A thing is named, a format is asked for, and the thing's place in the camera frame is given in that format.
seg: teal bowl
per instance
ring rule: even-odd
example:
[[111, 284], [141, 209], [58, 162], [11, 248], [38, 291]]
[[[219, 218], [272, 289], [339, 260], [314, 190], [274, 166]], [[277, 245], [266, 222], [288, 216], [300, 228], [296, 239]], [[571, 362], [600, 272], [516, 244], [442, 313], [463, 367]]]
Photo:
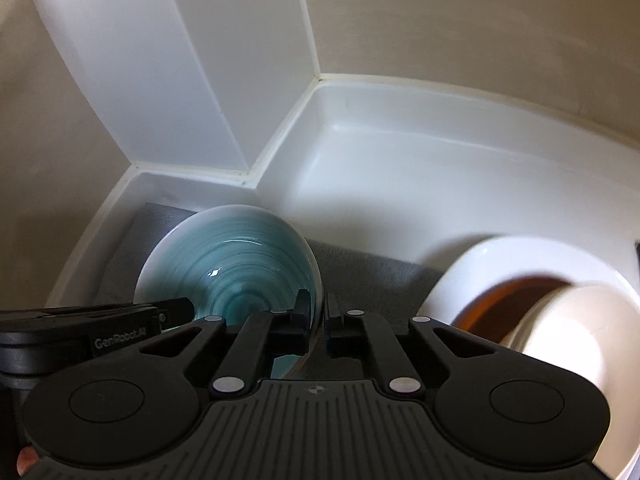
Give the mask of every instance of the teal bowl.
[[[265, 209], [224, 205], [187, 218], [160, 240], [142, 268], [134, 301], [187, 297], [196, 319], [218, 315], [237, 325], [254, 312], [292, 308], [300, 288], [311, 294], [313, 326], [322, 284], [305, 239]], [[296, 361], [276, 359], [272, 376], [284, 376]]]

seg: beige wall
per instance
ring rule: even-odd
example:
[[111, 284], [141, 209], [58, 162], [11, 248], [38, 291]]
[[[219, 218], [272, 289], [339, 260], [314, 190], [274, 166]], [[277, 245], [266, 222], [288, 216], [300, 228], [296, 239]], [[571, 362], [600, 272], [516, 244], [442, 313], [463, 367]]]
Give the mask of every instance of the beige wall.
[[0, 0], [0, 308], [42, 306], [129, 166], [31, 0]]
[[307, 0], [323, 73], [498, 92], [640, 140], [640, 0]]

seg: gray mat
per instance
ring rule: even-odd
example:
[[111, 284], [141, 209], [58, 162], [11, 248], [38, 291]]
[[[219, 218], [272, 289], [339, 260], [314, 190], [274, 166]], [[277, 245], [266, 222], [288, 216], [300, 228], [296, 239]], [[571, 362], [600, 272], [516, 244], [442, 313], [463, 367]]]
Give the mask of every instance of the gray mat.
[[[145, 204], [107, 264], [95, 304], [128, 303], [140, 270], [162, 237], [193, 212]], [[438, 281], [438, 270], [309, 240], [325, 290], [335, 293], [345, 310], [360, 308], [382, 314], [391, 324], [405, 324]], [[312, 354], [291, 378], [339, 380], [361, 378], [360, 363], [330, 360], [319, 340]]]

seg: ribbed grip surface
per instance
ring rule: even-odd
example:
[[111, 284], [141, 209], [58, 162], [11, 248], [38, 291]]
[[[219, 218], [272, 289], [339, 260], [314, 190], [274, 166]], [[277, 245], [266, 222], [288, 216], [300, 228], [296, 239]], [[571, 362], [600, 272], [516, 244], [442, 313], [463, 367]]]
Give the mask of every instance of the ribbed grip surface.
[[380, 395], [369, 380], [264, 381], [213, 404], [197, 429], [148, 462], [83, 470], [43, 460], [30, 480], [577, 480], [591, 464], [553, 472], [503, 470], [452, 446], [417, 402]]

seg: white plate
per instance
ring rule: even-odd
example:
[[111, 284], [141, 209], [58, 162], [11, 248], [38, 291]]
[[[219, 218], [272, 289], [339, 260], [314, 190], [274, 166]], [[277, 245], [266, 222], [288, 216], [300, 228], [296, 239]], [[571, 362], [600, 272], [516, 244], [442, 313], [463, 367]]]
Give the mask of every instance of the white plate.
[[593, 460], [626, 478], [640, 442], [640, 316], [603, 285], [568, 286], [542, 299], [513, 331], [510, 348], [590, 380], [609, 402], [609, 431]]

